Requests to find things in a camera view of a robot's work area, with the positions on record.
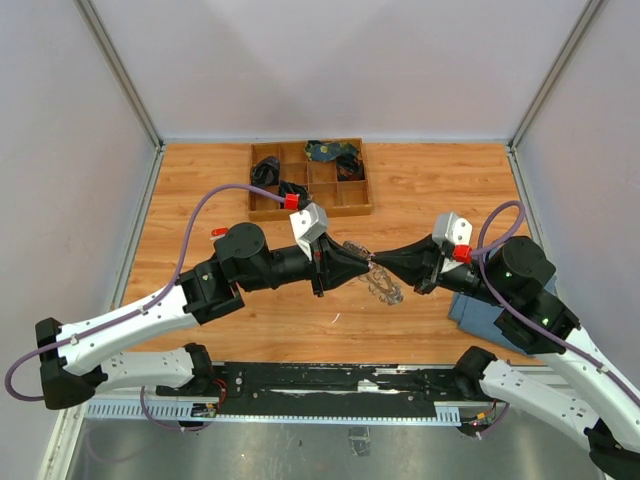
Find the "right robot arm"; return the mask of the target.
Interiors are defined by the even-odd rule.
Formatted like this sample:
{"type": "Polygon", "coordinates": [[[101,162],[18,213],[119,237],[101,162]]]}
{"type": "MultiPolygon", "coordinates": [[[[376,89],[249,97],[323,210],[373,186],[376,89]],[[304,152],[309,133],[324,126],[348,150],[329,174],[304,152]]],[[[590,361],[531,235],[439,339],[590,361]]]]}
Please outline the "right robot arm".
{"type": "Polygon", "coordinates": [[[607,476],[638,478],[639,391],[596,348],[571,309],[547,291],[555,267],[533,240],[512,237],[489,253],[426,237],[372,260],[419,294],[441,287],[501,307],[494,322],[501,335],[573,390],[563,394],[471,347],[452,377],[460,397],[484,394],[524,410],[587,450],[607,476]]]}

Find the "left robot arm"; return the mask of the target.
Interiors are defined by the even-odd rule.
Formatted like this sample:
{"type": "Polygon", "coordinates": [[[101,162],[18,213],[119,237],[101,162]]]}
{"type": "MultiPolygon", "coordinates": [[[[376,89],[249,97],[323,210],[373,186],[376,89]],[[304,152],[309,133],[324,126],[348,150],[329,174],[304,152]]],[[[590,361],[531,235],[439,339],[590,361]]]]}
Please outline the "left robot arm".
{"type": "Polygon", "coordinates": [[[307,247],[272,250],[258,225],[237,224],[215,241],[210,259],[137,302],[73,324],[53,318],[38,322],[45,405],[66,409],[97,393],[135,387],[203,395],[215,384],[205,347],[190,343],[164,353],[133,353],[131,347],[240,310],[243,292],[307,281],[321,297],[368,271],[367,260],[327,234],[307,247]]]}

